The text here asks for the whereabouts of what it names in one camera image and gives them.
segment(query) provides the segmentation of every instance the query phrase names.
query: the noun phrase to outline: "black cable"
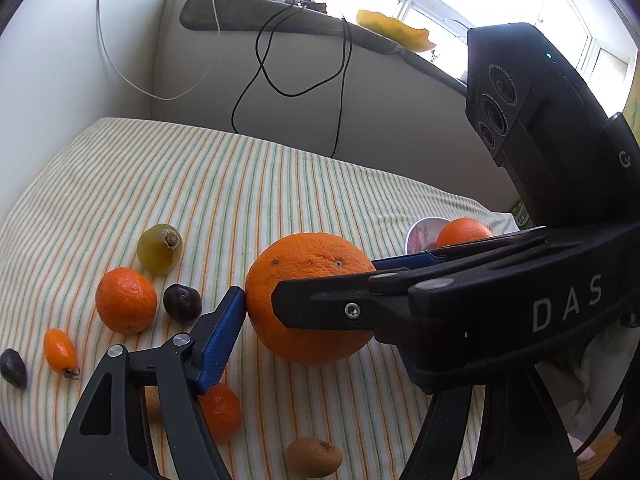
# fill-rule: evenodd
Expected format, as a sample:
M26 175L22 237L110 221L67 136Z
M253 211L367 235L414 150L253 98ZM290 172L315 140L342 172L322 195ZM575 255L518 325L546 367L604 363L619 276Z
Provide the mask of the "black cable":
M334 142L334 150L332 151L331 154L331 158L335 155L335 150L337 149L338 146L338 138L340 136L340 124L342 122L342 109L343 109L343 103L344 103L344 79L346 76L346 71L347 71L347 67L349 65L349 62L351 60L351 53L353 51L353 41L351 38L351 29L349 27L349 24L347 23L346 19L344 17L342 17L342 61L340 63L340 68L338 69L338 71L333 74L332 76L329 76L328 78L316 83L315 85L312 85L311 87L303 90L302 92L296 92L293 94L289 94L287 92L283 92L282 90L280 90L274 83L273 81L271 81L271 79L269 78L269 75L267 74L266 68L264 66L264 63L267 59L267 56L269 54L269 51L271 49L271 43L273 41L273 36L275 34L275 32L278 30L278 28L280 27L280 25L285 21L288 20L291 16L293 16L294 14L296 14L297 12L299 12L301 9L297 9L294 12L290 13L289 15L285 16L284 18L282 18L278 23L276 23L276 25L273 27L273 29L271 30L270 36L269 36L269 41L267 44L267 48L265 50L265 53L262 57L260 57L260 52L258 50L259 44L260 44L260 37L263 34L265 28L269 25L269 23L274 20L277 16L279 16L280 14L282 14L283 12L285 12L288 9L291 9L292 7L294 7L294 4L290 4L289 6L287 6L284 9L281 9L280 11L276 12L273 16L271 16L265 23L264 25L260 28L260 31L258 31L258 34L256 35L255 38L255 57L258 60L258 70L256 71L254 77L251 79L251 81L249 81L248 85L244 88L244 90L242 90L242 93L240 94L240 97L238 98L238 100L236 101L236 104L234 105L233 111L231 112L231 127L233 128L234 132L236 134L238 134L238 129L236 128L236 111L238 110L238 106L242 100L242 98L245 96L245 94L247 93L247 91L249 90L249 88L251 87L251 85L255 82L255 80L258 78L258 76L260 75L260 72L264 73L265 79L267 80L267 82L269 83L269 85L271 86L271 88L273 88L278 94L283 95L284 97L299 97L301 95L304 95L308 92L311 92L312 90L318 88L319 86L328 83L329 81L335 79L336 77L338 77L340 75L340 72L342 72L342 83L340 85L340 111L338 113L338 125L337 125L337 130L336 130L336 134L335 134L335 142ZM346 55L346 41L347 41L347 37L349 38L349 54L348 56Z
M271 20L274 20L275 18L277 18L279 15L281 15L283 12L285 12L286 10L289 10L291 7L293 7L294 4L290 4L289 6L285 7L282 10L279 10L278 12L276 12L273 16L271 16L266 22L264 22L264 25L262 26L262 28L260 29L260 31L258 32L258 35L256 36L255 41L258 41L260 39L260 35L262 34L262 32L264 31L264 29L267 27L267 25L269 25L269 22ZM290 18L291 16L293 16L294 13L290 14L289 16L287 16L285 19ZM276 28L284 21L281 20L280 22L278 22L276 24L276 26L273 28L273 30L276 30ZM269 53L269 49L271 47L271 42L270 44L268 44L267 46L267 50L264 53L264 58L262 60L262 62L264 63L264 60L267 59L267 54ZM235 118L236 118L236 110L238 110L238 105L240 104L240 101L242 101L242 98L244 97L244 94L247 93L247 91L249 90L249 88L251 88L251 85L254 84L255 80L258 79L258 76L260 75L260 72L262 71L261 69L261 64L258 67L258 70L255 72L255 75L253 76L253 78L251 79L251 81L249 81L249 84L247 86L244 87L244 90L242 90L242 93L240 94L240 97L238 98L238 101L236 101L236 104L234 105L234 109L231 112L231 127L233 128L234 132L236 134L239 134L238 129L236 128L236 122L235 122Z
M351 39L351 28L349 27L349 23L347 20L344 20L344 24L347 27L347 34L349 35L349 55L347 56L347 63L344 65L344 71L342 72L342 83L340 84L340 113L338 113L338 127L335 131L335 142L334 142L334 150L331 152L331 156L329 158L334 158L335 150L338 148L338 137L340 137L340 123L342 122L342 102L344 99L344 78L347 75L347 67L349 66L349 62L351 60L351 51L353 50L353 40Z
M602 431L602 428L604 428L604 425L611 418L611 415L613 415L613 412L616 410L618 404L620 403L620 399L622 398L622 395L625 393L625 387L626 387L626 383L628 381L629 376L633 373L640 373L640 368L638 368L638 365L640 365L640 344L638 344L638 346L636 347L636 352L634 353L634 356L631 359L629 368L626 370L625 376L623 377L622 382L620 383L620 386L616 391L616 394L613 396L613 398L611 399L611 402L607 406L607 409L604 411L604 413L600 417L600 420L596 424L596 427L593 428L593 431L591 431L591 433L587 437L587 440L585 440L582 443L582 445L574 452L574 456L576 458L578 458L582 454L582 452L591 445L591 443L596 439L598 434Z
M271 31L271 37L269 38L269 45L271 44L271 38L273 37L274 31L275 31L275 28ZM267 80L267 83L269 83L271 88L273 88L278 94L284 97L300 97L301 95L307 94L312 90L315 90L319 86L322 86L323 84L328 83L329 81L332 81L333 79L337 78L340 75L340 72L342 72L342 69L344 68L344 65L345 65L346 47L347 47L347 32L343 23L342 24L342 62L340 64L340 68L338 69L338 71L332 76L329 76L328 78L316 83L315 85L310 86L306 90L303 90L302 92L295 92L293 94L283 92L276 85L274 85L273 81L271 81L269 74L267 74L267 69L264 67L264 60L260 60L260 54L258 53L258 41L255 42L255 57L258 60L258 63L260 64L260 70L262 70L262 73L264 74L264 78Z

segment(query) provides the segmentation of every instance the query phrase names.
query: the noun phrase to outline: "green grape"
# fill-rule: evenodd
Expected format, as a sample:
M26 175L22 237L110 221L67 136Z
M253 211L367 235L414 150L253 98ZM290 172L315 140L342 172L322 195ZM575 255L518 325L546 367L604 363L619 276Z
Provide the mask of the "green grape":
M142 233L136 251L142 266L155 276L173 269L182 255L182 237L169 224L158 224Z

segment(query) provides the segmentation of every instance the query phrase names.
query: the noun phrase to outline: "mattress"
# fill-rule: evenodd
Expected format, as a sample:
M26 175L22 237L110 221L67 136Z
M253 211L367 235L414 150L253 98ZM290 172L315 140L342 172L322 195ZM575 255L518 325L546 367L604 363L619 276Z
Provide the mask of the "mattress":
M140 233L158 222L184 238L180 265L154 278L158 292L179 282L197 288L210 312L231 285L243 286L257 255L295 232L331 232L371 259L401 254L419 218L471 216L494 232L513 218L420 182L279 144L193 126L107 118L58 153L34 179L0 228L0 348L22 355L24 392L0 381L0 420L44 479L66 425L107 348L162 344L188 330L159 308L135 335L108 330L94 293L110 269L140 269ZM79 381L57 376L42 355L47 328L75 342ZM236 479L286 479L283 450L316 435L339 446L332 478L398 478L417 438L429 397L406 378L397 351L375 340L351 358L321 367L286 362L258 342L245 321L223 382L242 403L244 424L225 463ZM456 478L470 472L482 413L474 391ZM176 478L161 426L152 427L161 473Z

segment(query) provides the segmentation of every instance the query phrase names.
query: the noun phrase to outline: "dark plum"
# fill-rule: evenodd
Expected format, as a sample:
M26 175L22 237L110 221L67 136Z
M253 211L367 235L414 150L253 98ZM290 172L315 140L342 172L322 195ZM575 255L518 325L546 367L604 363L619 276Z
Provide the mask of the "dark plum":
M202 314L200 293L190 286L174 283L166 288L162 304L171 319L178 323L190 323Z
M0 354L0 376L19 390L27 388L27 367L13 348L7 348Z

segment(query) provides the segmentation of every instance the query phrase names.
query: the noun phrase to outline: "yogurt cup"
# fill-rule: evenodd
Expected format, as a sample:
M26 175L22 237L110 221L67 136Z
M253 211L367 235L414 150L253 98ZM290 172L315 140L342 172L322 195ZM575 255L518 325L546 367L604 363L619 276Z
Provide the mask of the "yogurt cup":
M449 220L435 216L421 218L411 226L404 239L404 254L417 254L436 248L436 240Z

